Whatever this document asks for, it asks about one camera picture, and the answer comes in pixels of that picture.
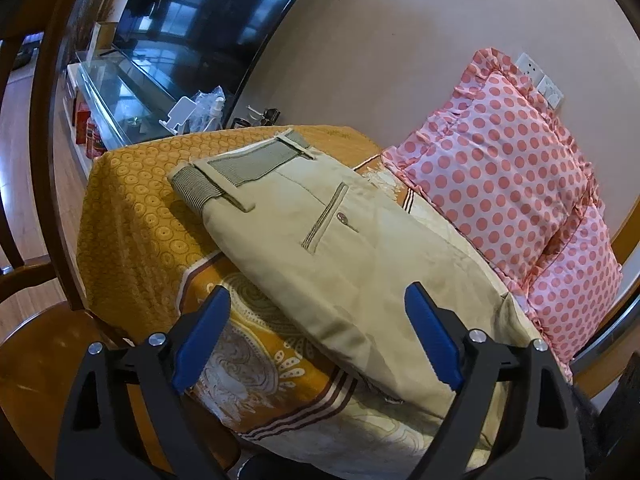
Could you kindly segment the beige khaki pants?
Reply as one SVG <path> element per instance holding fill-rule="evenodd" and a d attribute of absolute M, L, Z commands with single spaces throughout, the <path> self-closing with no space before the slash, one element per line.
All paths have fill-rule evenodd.
<path fill-rule="evenodd" d="M 535 327 L 431 208 L 409 214 L 307 133 L 279 132 L 168 176 L 234 272 L 235 321 L 198 395 L 245 440 L 354 474 L 422 454 L 452 402 L 405 311 L 420 283 L 468 327 L 524 346 Z"/>

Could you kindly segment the dark wooden chair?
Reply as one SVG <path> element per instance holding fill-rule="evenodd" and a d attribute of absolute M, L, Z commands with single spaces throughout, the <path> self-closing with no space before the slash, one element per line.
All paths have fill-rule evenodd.
<path fill-rule="evenodd" d="M 46 251 L 26 258 L 1 223 L 1 298 L 60 282 L 63 301 L 1 343 L 1 475 L 5 479 L 154 479 L 128 391 L 116 332 L 81 297 L 62 226 L 53 160 L 60 50 L 77 0 L 1 0 L 1 78 L 25 37 L 42 32 L 28 115 L 29 177 Z"/>

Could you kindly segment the right pink polka-dot pillow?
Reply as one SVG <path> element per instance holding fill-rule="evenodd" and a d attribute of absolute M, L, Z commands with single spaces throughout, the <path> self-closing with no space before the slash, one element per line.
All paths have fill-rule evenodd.
<path fill-rule="evenodd" d="M 586 200 L 550 238 L 524 283 L 509 286 L 567 380 L 570 361 L 614 306 L 622 277 L 602 208 Z"/>

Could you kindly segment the pink polka-dot pillow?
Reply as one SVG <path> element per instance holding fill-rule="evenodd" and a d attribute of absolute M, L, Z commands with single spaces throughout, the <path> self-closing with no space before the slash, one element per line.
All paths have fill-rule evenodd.
<path fill-rule="evenodd" d="M 526 289 L 578 207 L 602 204 L 591 162 L 529 76 L 495 48 L 476 51 L 448 101 L 382 161 L 510 289 Z"/>
<path fill-rule="evenodd" d="M 622 277 L 602 208 L 586 200 L 550 238 L 524 283 L 509 286 L 567 380 L 570 361 L 614 306 Z"/>

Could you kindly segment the left pink polka-dot pillow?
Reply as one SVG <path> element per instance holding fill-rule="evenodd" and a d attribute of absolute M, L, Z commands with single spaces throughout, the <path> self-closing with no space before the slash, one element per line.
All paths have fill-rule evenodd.
<path fill-rule="evenodd" d="M 529 76 L 495 48 L 476 51 L 448 101 L 382 161 L 510 289 L 526 289 L 578 207 L 602 204 L 591 162 Z"/>

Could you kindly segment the red box on shelf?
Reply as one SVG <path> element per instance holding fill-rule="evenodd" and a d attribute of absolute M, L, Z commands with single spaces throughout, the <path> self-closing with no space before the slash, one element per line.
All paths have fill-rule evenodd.
<path fill-rule="evenodd" d="M 91 138 L 88 122 L 91 118 L 91 110 L 84 101 L 78 101 L 75 106 L 75 144 L 85 144 Z"/>

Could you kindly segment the white plastic stand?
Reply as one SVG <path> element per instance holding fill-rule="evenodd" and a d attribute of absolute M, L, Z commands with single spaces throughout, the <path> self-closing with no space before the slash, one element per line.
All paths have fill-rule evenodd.
<path fill-rule="evenodd" d="M 179 134 L 195 109 L 196 103 L 187 96 L 182 96 L 167 113 L 167 119 L 160 119 L 158 123 L 171 134 Z"/>

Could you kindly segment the clear plastic bag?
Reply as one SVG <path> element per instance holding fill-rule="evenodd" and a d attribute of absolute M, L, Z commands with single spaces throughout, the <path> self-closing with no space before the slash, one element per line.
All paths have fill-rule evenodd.
<path fill-rule="evenodd" d="M 220 128 L 226 95 L 221 86 L 217 86 L 211 92 L 199 91 L 193 98 L 195 108 L 189 117 L 189 130 L 191 132 L 209 132 Z"/>

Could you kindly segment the glass top tv cabinet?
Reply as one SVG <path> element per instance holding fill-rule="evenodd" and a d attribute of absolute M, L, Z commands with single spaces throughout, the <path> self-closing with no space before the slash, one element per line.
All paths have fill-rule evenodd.
<path fill-rule="evenodd" d="M 167 138 L 176 100 L 117 49 L 78 51 L 78 89 L 109 151 Z"/>

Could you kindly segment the black flat television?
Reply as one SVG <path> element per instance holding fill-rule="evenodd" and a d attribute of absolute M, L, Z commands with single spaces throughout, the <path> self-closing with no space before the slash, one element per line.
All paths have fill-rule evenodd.
<path fill-rule="evenodd" d="M 224 90 L 222 119 L 296 0 L 127 0 L 115 47 L 174 99 Z"/>

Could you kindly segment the white wall switch plate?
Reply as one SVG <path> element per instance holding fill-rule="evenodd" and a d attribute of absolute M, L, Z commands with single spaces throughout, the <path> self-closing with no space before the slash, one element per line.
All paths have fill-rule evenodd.
<path fill-rule="evenodd" d="M 564 93 L 549 76 L 544 75 L 542 77 L 541 81 L 537 84 L 537 90 L 551 108 L 557 110 L 561 106 L 564 100 Z"/>

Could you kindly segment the white wall socket plate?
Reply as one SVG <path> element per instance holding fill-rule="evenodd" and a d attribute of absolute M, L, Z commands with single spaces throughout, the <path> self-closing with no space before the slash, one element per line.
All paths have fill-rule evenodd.
<path fill-rule="evenodd" d="M 544 78 L 544 71 L 526 52 L 520 54 L 515 65 L 522 74 L 532 81 L 534 86 Z"/>

